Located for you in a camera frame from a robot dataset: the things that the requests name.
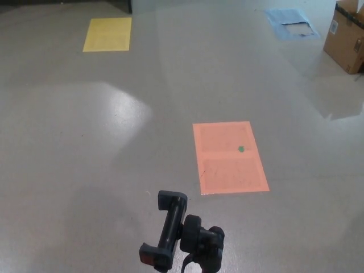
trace yellow paper sheet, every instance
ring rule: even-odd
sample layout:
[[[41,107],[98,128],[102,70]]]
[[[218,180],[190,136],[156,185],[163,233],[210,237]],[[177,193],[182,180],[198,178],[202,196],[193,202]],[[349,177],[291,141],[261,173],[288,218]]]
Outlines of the yellow paper sheet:
[[[131,18],[92,19],[84,52],[128,51]]]

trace speckled floor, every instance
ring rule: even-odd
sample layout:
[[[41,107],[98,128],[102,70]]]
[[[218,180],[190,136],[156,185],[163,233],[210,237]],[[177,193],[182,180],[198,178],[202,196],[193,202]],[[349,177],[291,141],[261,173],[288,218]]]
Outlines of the speckled floor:
[[[109,3],[2,7],[0,272],[154,272],[160,189],[224,229],[221,272],[362,272],[364,78],[322,52],[334,3],[134,0],[112,53],[82,53],[90,19],[127,16]],[[278,41],[270,7],[322,38]],[[218,121],[251,122],[270,192],[200,195],[192,123]]]

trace brown cardboard box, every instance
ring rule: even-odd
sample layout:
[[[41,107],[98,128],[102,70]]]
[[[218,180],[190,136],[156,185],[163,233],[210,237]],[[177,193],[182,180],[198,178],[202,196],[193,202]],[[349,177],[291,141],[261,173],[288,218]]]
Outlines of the brown cardboard box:
[[[336,2],[324,51],[349,74],[364,72],[364,5],[359,0]]]

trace black phone clamp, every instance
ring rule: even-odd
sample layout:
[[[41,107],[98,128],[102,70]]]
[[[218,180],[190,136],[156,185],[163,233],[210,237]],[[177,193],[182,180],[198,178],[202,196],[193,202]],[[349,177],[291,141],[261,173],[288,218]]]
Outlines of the black phone clamp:
[[[186,216],[187,196],[180,192],[160,191],[158,193],[159,210],[167,210],[158,247],[144,243],[139,249],[140,261],[153,266],[155,270],[166,273],[172,268],[176,244],[179,239],[180,249],[189,253],[182,264],[181,273],[191,262],[198,263],[202,273],[217,273],[221,268],[225,234],[220,227],[209,230],[201,226],[201,218]]]

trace orange paper sheet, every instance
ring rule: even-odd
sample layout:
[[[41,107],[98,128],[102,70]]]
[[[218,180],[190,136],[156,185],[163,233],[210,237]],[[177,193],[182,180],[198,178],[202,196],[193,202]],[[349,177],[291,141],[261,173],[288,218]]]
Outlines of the orange paper sheet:
[[[201,194],[267,192],[250,122],[193,125]]]

